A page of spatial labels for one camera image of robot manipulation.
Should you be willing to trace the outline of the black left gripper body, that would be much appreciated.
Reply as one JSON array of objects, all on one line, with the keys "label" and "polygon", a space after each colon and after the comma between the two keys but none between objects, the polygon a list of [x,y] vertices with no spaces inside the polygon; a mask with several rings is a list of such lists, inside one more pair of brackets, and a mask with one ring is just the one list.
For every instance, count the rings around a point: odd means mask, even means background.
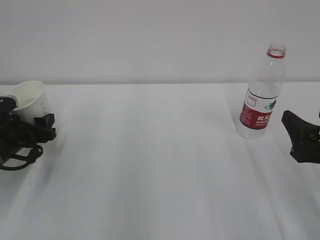
[{"label": "black left gripper body", "polygon": [[37,160],[44,152],[40,144],[56,137],[53,126],[43,129],[11,116],[9,122],[0,128],[0,159]]}]

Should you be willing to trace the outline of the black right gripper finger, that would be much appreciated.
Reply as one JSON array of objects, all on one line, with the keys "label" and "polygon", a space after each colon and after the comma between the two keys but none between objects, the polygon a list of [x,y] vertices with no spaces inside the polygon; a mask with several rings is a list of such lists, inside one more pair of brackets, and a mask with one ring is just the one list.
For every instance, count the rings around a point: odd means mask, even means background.
[{"label": "black right gripper finger", "polygon": [[281,119],[293,145],[313,145],[320,142],[320,127],[286,110]]}]

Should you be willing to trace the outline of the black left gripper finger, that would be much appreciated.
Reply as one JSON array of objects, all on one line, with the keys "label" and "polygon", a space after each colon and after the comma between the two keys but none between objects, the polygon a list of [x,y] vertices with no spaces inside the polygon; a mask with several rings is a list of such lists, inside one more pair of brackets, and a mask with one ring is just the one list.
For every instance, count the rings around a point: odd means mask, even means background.
[{"label": "black left gripper finger", "polygon": [[55,115],[53,113],[49,113],[42,117],[35,117],[34,118],[34,125],[37,128],[42,129],[51,129],[55,123]]}]

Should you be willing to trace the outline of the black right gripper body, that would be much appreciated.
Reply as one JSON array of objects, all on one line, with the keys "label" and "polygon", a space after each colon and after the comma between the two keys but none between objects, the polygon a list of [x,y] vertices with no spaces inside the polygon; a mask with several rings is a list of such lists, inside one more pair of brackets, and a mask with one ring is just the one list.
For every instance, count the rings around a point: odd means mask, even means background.
[{"label": "black right gripper body", "polygon": [[305,127],[290,134],[290,155],[298,163],[320,164],[320,128]]}]

